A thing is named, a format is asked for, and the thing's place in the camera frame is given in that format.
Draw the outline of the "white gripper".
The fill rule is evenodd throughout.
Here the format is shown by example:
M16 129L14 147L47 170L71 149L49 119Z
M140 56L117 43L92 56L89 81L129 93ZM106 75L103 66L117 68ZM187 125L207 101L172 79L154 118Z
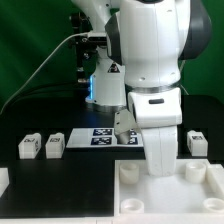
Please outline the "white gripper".
M177 126L182 123L180 89L154 94L130 92L128 105L140 129L149 174L173 175L178 150Z

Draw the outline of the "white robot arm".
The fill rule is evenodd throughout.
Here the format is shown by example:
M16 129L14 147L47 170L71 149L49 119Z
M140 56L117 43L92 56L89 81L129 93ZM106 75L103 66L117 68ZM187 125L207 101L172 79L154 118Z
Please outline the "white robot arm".
M88 106L116 111L115 136L141 133L148 172L174 173L182 123L178 62L196 58L211 38L202 0L71 0L90 22L98 62Z

